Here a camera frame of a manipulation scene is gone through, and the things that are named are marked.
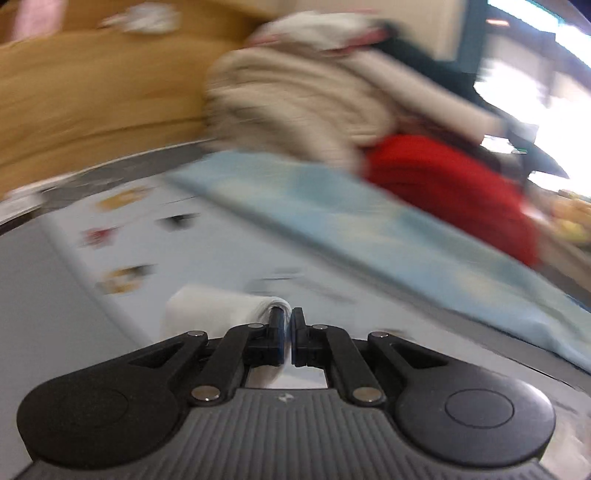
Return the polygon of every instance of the folded cloth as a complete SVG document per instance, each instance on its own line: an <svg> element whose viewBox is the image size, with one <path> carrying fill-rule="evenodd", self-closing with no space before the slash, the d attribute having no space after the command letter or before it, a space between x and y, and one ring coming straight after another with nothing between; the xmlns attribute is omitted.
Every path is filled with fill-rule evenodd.
<svg viewBox="0 0 591 480"><path fill-rule="evenodd" d="M338 60L402 106L479 145L485 135L503 136L505 121L477 107L404 63L376 50L357 50Z"/></svg>
<svg viewBox="0 0 591 480"><path fill-rule="evenodd" d="M536 230L517 189L464 155L419 135L394 135L368 154L367 179L526 265Z"/></svg>
<svg viewBox="0 0 591 480"><path fill-rule="evenodd" d="M269 48L293 55L298 55L300 57L310 58L312 60L320 60L338 65L336 62L336 57L326 56L325 54L317 52L310 47L295 42L282 41L279 43L274 43L272 47ZM433 120L426 118L424 115L420 115L417 112L412 112L409 109L404 108L399 103L394 102L393 99L388 98L387 95L384 95L384 98L381 99L381 101L383 105L387 106L388 110L394 117L395 131L393 130L391 133L423 135L425 137L434 138L435 140L439 140L463 151L475 160L478 160L478 162L486 165L492 171L502 173L504 176L507 176L505 159L501 159L483 146L476 145L466 140L463 136L449 131L445 127L435 123ZM266 148L253 148L253 150L271 151ZM280 150L273 150L273 152L285 153L284 151ZM514 179L512 171L509 171L508 173L509 177Z"/></svg>
<svg viewBox="0 0 591 480"><path fill-rule="evenodd" d="M374 145L392 130L383 95L366 81L328 62L272 48L245 48L223 56L210 71L207 96L216 100L253 85L271 92L277 102L321 118L356 145Z"/></svg>
<svg viewBox="0 0 591 480"><path fill-rule="evenodd" d="M385 36L385 31L375 25L369 15L306 11L264 24L246 43L252 46L273 41L295 41L317 51L325 51L367 45Z"/></svg>
<svg viewBox="0 0 591 480"><path fill-rule="evenodd" d="M591 372L591 313L522 263L364 181L232 151L165 177Z"/></svg>
<svg viewBox="0 0 591 480"><path fill-rule="evenodd" d="M205 109L207 136L243 150L290 155L357 173L365 160L328 122L264 85L227 90Z"/></svg>
<svg viewBox="0 0 591 480"><path fill-rule="evenodd" d="M185 285L166 304L161 337L164 340L190 330L202 330L209 338L220 338L237 325L269 323L273 307L281 308L286 319L290 317L290 305L279 297L258 297L206 285ZM281 367L269 365L253 369L248 386L264 388L280 372Z"/></svg>

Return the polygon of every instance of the white fabric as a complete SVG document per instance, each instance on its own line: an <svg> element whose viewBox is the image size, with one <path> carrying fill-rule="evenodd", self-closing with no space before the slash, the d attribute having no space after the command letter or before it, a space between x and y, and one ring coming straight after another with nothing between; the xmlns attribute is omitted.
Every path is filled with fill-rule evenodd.
<svg viewBox="0 0 591 480"><path fill-rule="evenodd" d="M277 35L282 40L303 43L315 50L337 50L347 47L351 39L364 35L373 27L372 20L363 14L298 12L263 25L250 42L257 43L260 38Z"/></svg>
<svg viewBox="0 0 591 480"><path fill-rule="evenodd" d="M485 135L504 136L504 121L417 73L404 63L375 50L358 50L337 60L380 87L404 107L479 145Z"/></svg>
<svg viewBox="0 0 591 480"><path fill-rule="evenodd" d="M328 61L273 48L232 51L212 67L208 135L359 173L359 146L394 129L387 97Z"/></svg>
<svg viewBox="0 0 591 480"><path fill-rule="evenodd" d="M209 338L220 338L236 325L268 323L273 307L281 308L289 318L291 307L279 297L259 297L199 284L185 285L166 304L161 338L190 330L203 330Z"/></svg>
<svg viewBox="0 0 591 480"><path fill-rule="evenodd" d="M277 101L323 118L356 145L374 145L392 128L384 96L365 80L326 61L272 48L244 48L224 55L210 72L208 95L215 98L253 84L272 89Z"/></svg>
<svg viewBox="0 0 591 480"><path fill-rule="evenodd" d="M181 14L174 5L144 2L125 13L102 21L103 27L119 27L124 32L161 35L180 28Z"/></svg>
<svg viewBox="0 0 591 480"><path fill-rule="evenodd" d="M207 104L207 136L234 147L362 171L355 146L317 115L274 95L265 85L229 89Z"/></svg>

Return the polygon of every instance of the pile of clothes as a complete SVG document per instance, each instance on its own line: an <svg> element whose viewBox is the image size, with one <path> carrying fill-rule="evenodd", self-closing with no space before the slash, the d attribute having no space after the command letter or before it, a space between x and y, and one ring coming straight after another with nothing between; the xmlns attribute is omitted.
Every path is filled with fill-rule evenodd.
<svg viewBox="0 0 591 480"><path fill-rule="evenodd" d="M206 122L234 147L362 176L533 265L535 228L519 182L531 170L566 174L473 83L383 21L300 12L263 25L214 64ZM496 155L481 146L486 135L525 154Z"/></svg>

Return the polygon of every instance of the ribbed gray plate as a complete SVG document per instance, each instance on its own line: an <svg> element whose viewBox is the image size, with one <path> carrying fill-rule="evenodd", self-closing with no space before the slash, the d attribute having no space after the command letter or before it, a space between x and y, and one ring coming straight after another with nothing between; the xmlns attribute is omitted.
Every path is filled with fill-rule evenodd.
<svg viewBox="0 0 591 480"><path fill-rule="evenodd" d="M194 408L176 436L143 460L104 471L36 462L20 480L550 480L538 463L475 471L422 455L383 412L336 390L239 389Z"/></svg>

